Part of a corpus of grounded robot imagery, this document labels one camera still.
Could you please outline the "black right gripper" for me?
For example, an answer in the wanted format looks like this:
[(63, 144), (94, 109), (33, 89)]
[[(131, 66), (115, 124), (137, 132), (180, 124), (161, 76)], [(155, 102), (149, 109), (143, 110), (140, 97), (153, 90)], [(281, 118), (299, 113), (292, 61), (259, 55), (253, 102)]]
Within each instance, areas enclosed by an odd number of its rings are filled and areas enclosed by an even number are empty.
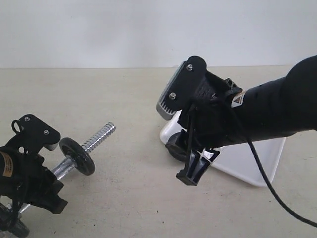
[(192, 143), (202, 152), (191, 150), (186, 155), (185, 167), (176, 178), (188, 186), (197, 186), (203, 174), (220, 156), (216, 147), (243, 144), (247, 142), (241, 129), (242, 120), (234, 112), (231, 103), (235, 96), (242, 95), (242, 88), (231, 79), (222, 79), (206, 72), (179, 116), (178, 123), (192, 131)]

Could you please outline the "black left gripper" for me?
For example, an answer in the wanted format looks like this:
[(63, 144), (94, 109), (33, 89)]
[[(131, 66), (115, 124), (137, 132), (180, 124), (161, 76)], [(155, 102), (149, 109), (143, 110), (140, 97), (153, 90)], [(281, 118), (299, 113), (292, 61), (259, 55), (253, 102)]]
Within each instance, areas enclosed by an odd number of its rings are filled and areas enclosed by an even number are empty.
[(68, 202), (55, 194), (54, 174), (37, 151), (7, 144), (0, 147), (0, 194), (17, 205), (42, 206), (60, 214)]

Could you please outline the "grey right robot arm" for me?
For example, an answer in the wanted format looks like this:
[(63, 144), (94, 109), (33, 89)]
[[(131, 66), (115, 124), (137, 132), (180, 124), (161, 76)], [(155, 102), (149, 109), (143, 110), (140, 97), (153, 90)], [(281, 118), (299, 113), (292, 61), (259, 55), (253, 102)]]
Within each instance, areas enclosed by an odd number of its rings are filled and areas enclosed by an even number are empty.
[(282, 138), (317, 128), (317, 58), (295, 64), (282, 78), (243, 90), (207, 70), (198, 56), (187, 59), (175, 75), (181, 96), (178, 142), (186, 150), (177, 178), (197, 185), (208, 159), (202, 150)]

